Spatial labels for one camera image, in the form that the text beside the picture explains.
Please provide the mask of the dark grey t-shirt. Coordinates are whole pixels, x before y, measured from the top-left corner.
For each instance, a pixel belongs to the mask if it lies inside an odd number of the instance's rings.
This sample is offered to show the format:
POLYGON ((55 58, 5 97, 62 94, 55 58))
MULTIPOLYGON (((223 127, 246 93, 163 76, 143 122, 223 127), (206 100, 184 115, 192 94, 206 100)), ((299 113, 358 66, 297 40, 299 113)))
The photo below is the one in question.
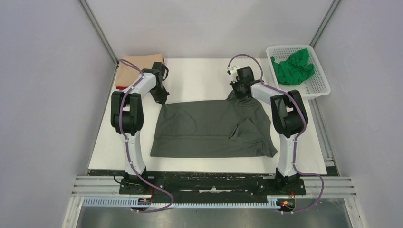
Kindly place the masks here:
POLYGON ((163 158, 273 157, 271 121, 255 98, 164 105, 150 155, 163 158))

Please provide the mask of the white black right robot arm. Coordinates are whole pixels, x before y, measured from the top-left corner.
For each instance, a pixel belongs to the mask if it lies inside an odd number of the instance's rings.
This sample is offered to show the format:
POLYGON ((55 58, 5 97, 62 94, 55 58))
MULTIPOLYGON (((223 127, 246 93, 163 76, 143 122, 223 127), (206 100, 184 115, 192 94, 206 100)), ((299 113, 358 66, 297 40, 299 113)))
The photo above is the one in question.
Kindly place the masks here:
POLYGON ((280 139, 274 186, 277 192, 286 194, 300 178, 296 171, 297 140, 308 123, 301 94, 298 90, 285 92, 254 79, 250 67, 227 67, 227 73, 232 77, 230 85, 237 98, 253 97, 271 106, 272 124, 280 139))

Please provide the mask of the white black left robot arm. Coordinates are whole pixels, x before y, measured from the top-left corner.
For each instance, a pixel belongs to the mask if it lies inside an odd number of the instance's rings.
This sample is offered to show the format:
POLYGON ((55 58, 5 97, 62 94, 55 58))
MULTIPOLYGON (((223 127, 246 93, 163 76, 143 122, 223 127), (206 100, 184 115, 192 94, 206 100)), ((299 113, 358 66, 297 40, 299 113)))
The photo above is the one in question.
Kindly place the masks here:
POLYGON ((132 189, 141 194, 149 189, 140 143, 144 125, 142 99, 151 94, 156 103, 165 105, 169 93, 163 81, 169 69, 163 62, 154 62, 152 68, 142 70, 125 59, 120 59, 120 63, 137 70, 139 77, 128 88, 112 93, 110 122, 124 145, 126 168, 121 183, 131 184, 132 189))

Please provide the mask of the beige folded t-shirt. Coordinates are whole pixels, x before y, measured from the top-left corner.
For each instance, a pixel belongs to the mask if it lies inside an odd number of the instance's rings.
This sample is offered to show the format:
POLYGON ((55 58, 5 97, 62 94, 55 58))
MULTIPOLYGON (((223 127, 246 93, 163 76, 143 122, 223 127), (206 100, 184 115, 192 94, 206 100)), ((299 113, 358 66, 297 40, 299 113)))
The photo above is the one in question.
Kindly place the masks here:
MULTIPOLYGON (((164 57, 163 54, 153 54, 146 56, 123 56, 124 60, 134 64, 140 70, 144 68, 151 69, 154 62, 163 62, 164 57)), ((119 64, 117 69, 117 75, 115 79, 115 87, 117 86, 130 86, 138 77, 139 72, 125 64, 119 64)))

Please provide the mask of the green crumpled t-shirt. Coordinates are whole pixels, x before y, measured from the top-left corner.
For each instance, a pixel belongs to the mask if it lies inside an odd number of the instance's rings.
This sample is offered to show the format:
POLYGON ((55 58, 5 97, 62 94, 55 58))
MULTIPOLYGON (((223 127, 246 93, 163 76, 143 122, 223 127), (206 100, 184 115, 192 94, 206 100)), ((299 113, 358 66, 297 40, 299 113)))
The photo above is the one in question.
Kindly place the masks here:
POLYGON ((281 85, 298 86, 308 80, 315 73, 313 64, 308 64, 309 51, 305 48, 291 54, 287 60, 275 62, 270 57, 277 82, 281 85))

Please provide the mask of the white plastic laundry basket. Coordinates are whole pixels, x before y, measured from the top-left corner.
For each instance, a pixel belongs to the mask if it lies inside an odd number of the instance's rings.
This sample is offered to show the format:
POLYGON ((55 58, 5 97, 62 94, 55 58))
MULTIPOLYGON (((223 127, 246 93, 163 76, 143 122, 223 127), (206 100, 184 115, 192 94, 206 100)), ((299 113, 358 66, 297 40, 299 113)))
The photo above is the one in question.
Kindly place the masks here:
POLYGON ((321 64, 315 54, 314 49, 310 45, 292 44, 292 45, 277 45, 270 46, 266 49, 266 54, 269 60, 269 68, 272 73, 272 78, 276 88, 284 91, 298 90, 304 99, 315 99, 319 96, 328 95, 331 92, 330 85, 326 75, 321 67, 321 64), (309 53, 307 64, 312 64, 314 74, 299 85, 282 85, 279 84, 275 76, 275 70, 271 62, 271 58, 275 59, 276 63, 285 61, 288 57, 299 50, 306 49, 309 53))

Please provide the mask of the left aluminium corner post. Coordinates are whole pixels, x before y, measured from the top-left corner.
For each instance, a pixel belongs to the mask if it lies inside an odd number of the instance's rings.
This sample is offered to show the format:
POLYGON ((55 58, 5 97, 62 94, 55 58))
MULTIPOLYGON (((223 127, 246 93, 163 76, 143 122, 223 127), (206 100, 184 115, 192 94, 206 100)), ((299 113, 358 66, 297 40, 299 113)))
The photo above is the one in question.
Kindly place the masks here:
POLYGON ((107 52, 109 58, 113 62, 115 66, 118 66, 119 60, 114 53, 109 41, 107 40, 107 37, 105 33, 103 32, 98 20, 96 19, 96 16, 94 12, 92 11, 89 3, 87 0, 78 0, 78 3, 80 4, 84 14, 86 15, 88 21, 90 22, 92 28, 94 29, 97 37, 99 38, 102 46, 104 47, 105 51, 107 52))

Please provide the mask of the aluminium corner post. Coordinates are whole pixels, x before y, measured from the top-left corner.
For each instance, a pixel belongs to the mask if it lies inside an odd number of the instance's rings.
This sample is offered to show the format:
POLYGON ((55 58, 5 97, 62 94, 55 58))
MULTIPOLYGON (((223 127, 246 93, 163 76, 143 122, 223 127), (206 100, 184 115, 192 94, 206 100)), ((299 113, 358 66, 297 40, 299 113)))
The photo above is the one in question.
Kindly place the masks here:
POLYGON ((118 66, 119 60, 114 53, 109 41, 107 40, 107 37, 105 33, 103 32, 98 20, 96 19, 96 16, 94 12, 92 11, 89 3, 87 0, 78 0, 78 3, 80 4, 84 14, 86 15, 88 21, 90 22, 92 28, 94 29, 97 37, 99 38, 102 46, 104 47, 105 51, 107 52, 109 58, 113 62, 115 66, 118 66))
POLYGON ((336 12, 339 4, 341 3, 341 0, 332 0, 328 10, 326 11, 322 21, 320 22, 311 42, 310 42, 310 46, 311 47, 315 47, 318 43, 318 41, 320 40, 323 32, 325 31, 327 25, 329 24, 333 14, 336 12))

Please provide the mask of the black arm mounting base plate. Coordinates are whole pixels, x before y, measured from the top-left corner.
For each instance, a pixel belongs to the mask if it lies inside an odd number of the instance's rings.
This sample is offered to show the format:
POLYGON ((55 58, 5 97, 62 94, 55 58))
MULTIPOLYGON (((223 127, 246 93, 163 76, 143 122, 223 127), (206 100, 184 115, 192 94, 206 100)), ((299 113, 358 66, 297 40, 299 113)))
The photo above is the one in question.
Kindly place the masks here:
POLYGON ((147 171, 125 174, 119 194, 151 197, 153 203, 264 203, 267 196, 291 198, 306 194, 303 180, 275 174, 147 171))

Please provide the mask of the right aluminium corner post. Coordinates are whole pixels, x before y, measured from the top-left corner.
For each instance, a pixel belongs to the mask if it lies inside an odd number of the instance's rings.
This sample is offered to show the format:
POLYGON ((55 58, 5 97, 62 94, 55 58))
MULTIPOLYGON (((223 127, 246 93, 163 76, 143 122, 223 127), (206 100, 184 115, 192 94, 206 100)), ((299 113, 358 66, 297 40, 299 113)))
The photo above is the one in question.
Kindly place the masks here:
POLYGON ((325 31, 327 25, 329 24, 333 14, 336 12, 339 4, 341 3, 341 0, 332 0, 328 10, 326 11, 322 21, 320 22, 311 42, 310 42, 310 46, 311 47, 315 47, 318 43, 318 41, 320 40, 323 32, 325 31))

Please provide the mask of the aluminium frame rail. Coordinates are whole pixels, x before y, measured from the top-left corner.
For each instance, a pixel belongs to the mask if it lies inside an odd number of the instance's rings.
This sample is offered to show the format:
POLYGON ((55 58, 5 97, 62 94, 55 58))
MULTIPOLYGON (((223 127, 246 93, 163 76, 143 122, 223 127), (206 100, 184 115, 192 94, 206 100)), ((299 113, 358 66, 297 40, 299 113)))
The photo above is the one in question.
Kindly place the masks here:
MULTIPOLYGON (((303 177, 306 195, 296 198, 315 198, 321 190, 321 181, 316 177, 303 177)), ((356 191, 349 177, 325 176, 322 198, 357 198, 356 191)), ((113 177, 78 176, 72 190, 73 196, 118 196, 119 185, 113 177)))

